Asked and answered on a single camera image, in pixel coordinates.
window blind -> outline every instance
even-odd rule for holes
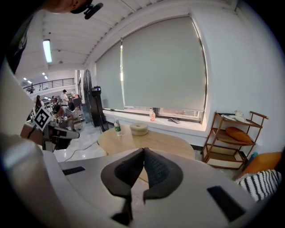
[[[120,57],[121,42],[115,44],[96,62],[96,79],[102,91],[103,108],[124,110]]]
[[[205,68],[190,17],[161,21],[123,39],[126,106],[203,111]]]

striped pillow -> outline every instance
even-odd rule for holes
[[[281,181],[282,176],[280,172],[267,170],[251,176],[241,177],[236,183],[244,190],[247,190],[255,201],[260,201],[269,195],[273,195]]]

ceiling light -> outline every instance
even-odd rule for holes
[[[45,58],[46,58],[46,61],[48,63],[52,62],[52,54],[51,54],[51,51],[50,51],[50,40],[44,40],[43,41],[43,46],[44,46],[44,52],[45,52]]]

railing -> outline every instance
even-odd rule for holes
[[[60,86],[72,86],[72,85],[74,85],[74,78],[66,78],[66,79],[42,82],[38,84],[31,84],[27,87],[24,87],[23,89],[25,90],[26,93],[32,94],[37,91],[48,90]]]

round table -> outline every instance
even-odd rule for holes
[[[166,153],[195,160],[193,148],[181,138],[150,130],[146,135],[132,135],[129,125],[122,125],[121,129],[122,136],[117,136],[114,128],[105,131],[100,136],[98,144],[108,155],[114,155],[136,148],[148,147],[150,149],[164,151]],[[145,169],[143,169],[140,178],[148,182]]]

